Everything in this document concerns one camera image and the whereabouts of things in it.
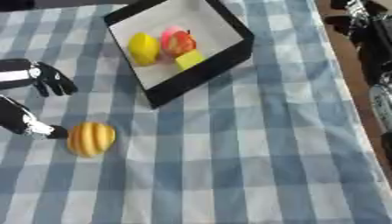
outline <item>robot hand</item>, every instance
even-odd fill
[[[58,69],[44,62],[34,62],[32,65],[39,70],[34,74],[31,73],[31,77],[36,80],[33,85],[42,96],[49,95],[46,86],[49,86],[56,95],[71,95],[78,91],[74,83]]]
[[[39,122],[27,107],[3,95],[0,95],[0,126],[19,135],[68,138],[68,131],[63,127]]]
[[[56,95],[71,95],[78,91],[61,71],[44,62],[30,62],[28,59],[0,60],[0,89],[31,84],[44,97],[49,96],[47,86]]]
[[[374,41],[369,35],[373,32],[371,27],[369,29],[371,21],[388,11],[379,3],[368,0],[332,0],[331,8],[346,10],[347,14],[327,17],[325,22],[333,25],[336,32],[348,36],[355,47],[361,42]]]

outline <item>black box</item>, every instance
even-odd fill
[[[219,0],[143,0],[104,20],[153,108],[247,60],[255,38]],[[170,25],[190,30],[206,60],[183,72],[174,64],[136,66],[127,50],[129,39],[137,32],[159,38]]]

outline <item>toy fruit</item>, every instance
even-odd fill
[[[139,32],[129,40],[128,50],[138,65],[148,66],[157,60],[159,42],[156,38]]]
[[[189,31],[176,31],[169,37],[167,47],[163,49],[173,58],[177,58],[196,49],[196,41]]]
[[[83,122],[69,132],[67,146],[74,154],[91,158],[106,151],[115,139],[112,127],[99,122]]]
[[[162,49],[167,49],[167,46],[169,45],[169,38],[174,33],[180,31],[185,32],[186,30],[184,30],[183,28],[177,25],[170,26],[166,30],[164,30],[164,32],[162,32],[161,39],[160,39]]]
[[[203,55],[198,50],[191,50],[176,58],[176,64],[179,70],[184,71],[194,67],[204,60]]]

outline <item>pink toy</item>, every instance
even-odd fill
[[[166,30],[164,30],[164,32],[162,32],[161,35],[161,47],[163,50],[166,50],[169,46],[169,39],[170,37],[176,33],[176,32],[185,32],[186,30],[184,30],[183,28],[181,28],[180,26],[177,25],[173,25],[169,28],[167,28]]]

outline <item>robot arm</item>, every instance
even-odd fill
[[[47,87],[56,95],[71,95],[78,91],[61,71],[44,62],[28,59],[0,59],[0,90],[33,85],[49,96]],[[47,138],[67,138],[66,129],[40,122],[30,110],[9,97],[0,95],[0,126],[19,135],[40,134]]]
[[[346,15],[325,19],[356,47],[362,72],[370,86],[390,76],[392,68],[392,16],[382,5],[368,0],[332,0],[331,6]]]
[[[61,71],[44,62],[28,59],[0,60],[0,89],[33,85],[38,92],[49,96],[48,86],[56,95],[71,95],[78,88]]]
[[[66,129],[57,125],[46,125],[22,104],[0,95],[0,126],[19,135],[39,134],[46,138],[67,138]]]

